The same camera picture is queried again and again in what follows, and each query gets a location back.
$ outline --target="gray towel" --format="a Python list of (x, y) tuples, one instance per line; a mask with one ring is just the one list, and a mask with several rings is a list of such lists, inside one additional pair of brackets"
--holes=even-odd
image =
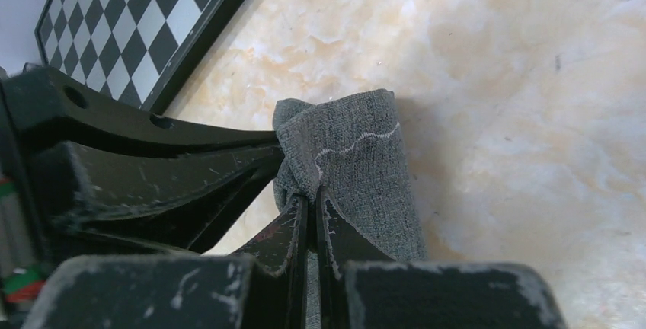
[[(314, 200), (320, 185), (345, 216), (398, 260), (425, 260), (404, 143), (392, 92), (381, 89), (330, 103), (279, 101), (273, 127), (285, 152), (273, 188), (279, 208), (300, 193)], [(307, 327), (320, 327), (318, 266), (309, 255)]]

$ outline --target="white thread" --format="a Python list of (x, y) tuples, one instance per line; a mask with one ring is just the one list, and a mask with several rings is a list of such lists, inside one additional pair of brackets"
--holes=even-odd
[(357, 143), (363, 139), (366, 139), (368, 137), (376, 137), (377, 139), (387, 139), (388, 137), (392, 136), (395, 131), (399, 128), (399, 122), (395, 125), (395, 128), (393, 128), (389, 133), (362, 133), (361, 136), (359, 136), (358, 139), (354, 140), (352, 145), (350, 147), (347, 147), (345, 149), (341, 150), (332, 150), (332, 149), (323, 149), (321, 152), (316, 155), (316, 158), (314, 158), (314, 165), (316, 166), (316, 170), (318, 171), (318, 179), (321, 180), (323, 177), (323, 169), (321, 169), (321, 165), (318, 164), (318, 159), (323, 156), (327, 155), (329, 153), (334, 153), (334, 154), (347, 154), (348, 152), (351, 152), (352, 149), (354, 149), (355, 146), (357, 146)]

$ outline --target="folded cloth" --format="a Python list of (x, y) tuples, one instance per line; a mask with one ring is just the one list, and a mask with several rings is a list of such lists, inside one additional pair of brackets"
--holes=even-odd
[[(279, 101), (273, 127), (285, 161), (273, 182), (277, 206), (327, 186), (374, 244), (397, 260), (425, 260), (394, 94), (385, 89), (325, 104)], [(318, 262), (308, 256), (306, 327), (320, 327)]]

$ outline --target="marble surface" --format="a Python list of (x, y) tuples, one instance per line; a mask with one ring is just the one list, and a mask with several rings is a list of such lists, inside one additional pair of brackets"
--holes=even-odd
[[(388, 88), (441, 260), (535, 267), (572, 328), (646, 327), (646, 0), (247, 0), (168, 114)], [(212, 253), (277, 215), (271, 190)]]

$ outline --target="checkered pattern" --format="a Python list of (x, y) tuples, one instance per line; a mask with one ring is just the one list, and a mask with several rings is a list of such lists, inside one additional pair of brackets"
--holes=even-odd
[(37, 33), (49, 65), (141, 107), (211, 1), (50, 0)]

